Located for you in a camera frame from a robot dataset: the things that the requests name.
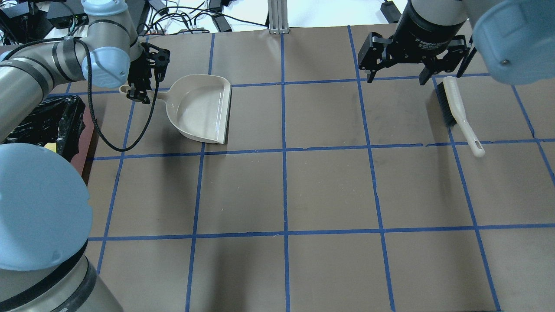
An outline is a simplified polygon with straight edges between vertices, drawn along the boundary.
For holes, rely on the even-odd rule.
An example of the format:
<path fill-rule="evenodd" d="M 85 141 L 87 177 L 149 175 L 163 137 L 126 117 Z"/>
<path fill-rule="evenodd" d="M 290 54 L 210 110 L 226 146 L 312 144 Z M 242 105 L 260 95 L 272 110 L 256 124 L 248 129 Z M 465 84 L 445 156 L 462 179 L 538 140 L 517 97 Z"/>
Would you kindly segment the beige hand brush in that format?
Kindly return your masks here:
<path fill-rule="evenodd" d="M 485 150 L 467 120 L 464 101 L 460 94 L 457 79 L 452 76 L 444 77 L 442 82 L 437 85 L 437 95 L 446 127 L 459 126 L 473 155 L 477 158 L 483 157 Z"/>

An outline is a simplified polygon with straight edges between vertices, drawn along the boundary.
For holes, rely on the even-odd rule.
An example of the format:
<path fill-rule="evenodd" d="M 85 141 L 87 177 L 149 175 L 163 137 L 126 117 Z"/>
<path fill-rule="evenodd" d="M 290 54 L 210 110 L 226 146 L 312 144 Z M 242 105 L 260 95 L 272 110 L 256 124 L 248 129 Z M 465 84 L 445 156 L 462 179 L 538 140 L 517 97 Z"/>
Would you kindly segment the beige plastic dustpan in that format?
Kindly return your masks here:
<path fill-rule="evenodd" d="M 190 140 L 225 144 L 232 84 L 216 75 L 193 74 L 179 78 L 168 91 L 159 91 L 172 125 Z"/>

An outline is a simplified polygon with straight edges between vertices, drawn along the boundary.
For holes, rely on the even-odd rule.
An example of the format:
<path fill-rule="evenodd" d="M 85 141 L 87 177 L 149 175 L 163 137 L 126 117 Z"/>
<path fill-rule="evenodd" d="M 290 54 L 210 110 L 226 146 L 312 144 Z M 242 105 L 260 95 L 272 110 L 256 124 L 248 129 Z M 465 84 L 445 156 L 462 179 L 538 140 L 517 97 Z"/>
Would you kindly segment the yellow sponge piece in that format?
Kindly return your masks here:
<path fill-rule="evenodd" d="M 45 144 L 44 148 L 46 148 L 46 149 L 48 149 L 48 150 L 50 150 L 54 153 L 57 153 L 57 143 L 56 142 L 47 143 L 47 144 Z"/>

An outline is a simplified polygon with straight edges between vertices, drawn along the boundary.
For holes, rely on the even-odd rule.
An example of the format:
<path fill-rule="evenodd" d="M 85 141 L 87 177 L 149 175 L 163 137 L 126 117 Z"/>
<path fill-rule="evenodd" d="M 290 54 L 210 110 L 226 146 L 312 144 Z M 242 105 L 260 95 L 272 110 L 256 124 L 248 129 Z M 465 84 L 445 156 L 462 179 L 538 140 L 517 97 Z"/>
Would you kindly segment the black trash bag liner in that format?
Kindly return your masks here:
<path fill-rule="evenodd" d="M 46 147 L 55 144 L 57 154 L 68 162 L 79 152 L 85 130 L 85 103 L 81 97 L 48 97 L 17 126 L 1 144 L 28 143 Z"/>

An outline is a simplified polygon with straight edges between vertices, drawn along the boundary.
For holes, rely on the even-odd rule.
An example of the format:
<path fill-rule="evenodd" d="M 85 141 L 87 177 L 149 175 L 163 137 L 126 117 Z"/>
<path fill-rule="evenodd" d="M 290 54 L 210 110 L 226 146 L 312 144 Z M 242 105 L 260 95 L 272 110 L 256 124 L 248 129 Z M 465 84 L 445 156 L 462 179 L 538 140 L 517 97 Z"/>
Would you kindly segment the pink bin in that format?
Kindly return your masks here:
<path fill-rule="evenodd" d="M 85 184 L 88 184 L 89 176 L 91 173 L 92 161 L 87 160 L 91 143 L 95 145 L 95 127 L 93 125 L 89 105 L 85 104 L 85 112 L 82 118 L 85 128 L 78 140 L 78 152 L 71 160 L 71 165 L 80 174 Z"/>

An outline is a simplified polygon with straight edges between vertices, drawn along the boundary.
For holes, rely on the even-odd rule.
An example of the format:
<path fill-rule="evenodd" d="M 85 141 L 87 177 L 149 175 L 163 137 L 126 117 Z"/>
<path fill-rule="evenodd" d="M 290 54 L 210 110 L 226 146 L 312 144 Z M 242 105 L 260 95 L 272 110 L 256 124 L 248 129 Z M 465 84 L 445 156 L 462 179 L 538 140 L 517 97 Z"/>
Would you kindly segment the black power adapter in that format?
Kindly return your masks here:
<path fill-rule="evenodd" d="M 212 22 L 215 25 L 217 31 L 219 33 L 228 33 L 232 32 L 232 27 L 228 23 L 227 19 L 222 15 L 213 15 Z"/>

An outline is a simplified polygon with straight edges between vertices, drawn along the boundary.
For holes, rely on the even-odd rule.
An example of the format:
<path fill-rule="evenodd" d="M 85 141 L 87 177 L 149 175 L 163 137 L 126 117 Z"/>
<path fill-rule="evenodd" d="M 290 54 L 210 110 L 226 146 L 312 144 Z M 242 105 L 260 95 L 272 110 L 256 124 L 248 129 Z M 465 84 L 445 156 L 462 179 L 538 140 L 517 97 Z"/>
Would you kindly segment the aluminium frame post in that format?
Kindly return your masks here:
<path fill-rule="evenodd" d="M 289 34 L 287 0 L 268 0 L 268 18 L 270 34 Z"/>

